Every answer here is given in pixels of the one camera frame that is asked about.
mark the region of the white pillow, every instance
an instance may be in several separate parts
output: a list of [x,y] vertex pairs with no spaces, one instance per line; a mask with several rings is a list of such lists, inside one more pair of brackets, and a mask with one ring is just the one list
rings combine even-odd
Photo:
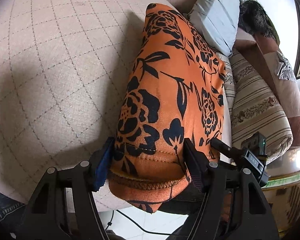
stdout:
[[229,57],[239,19],[239,0],[197,0],[189,19],[206,42]]

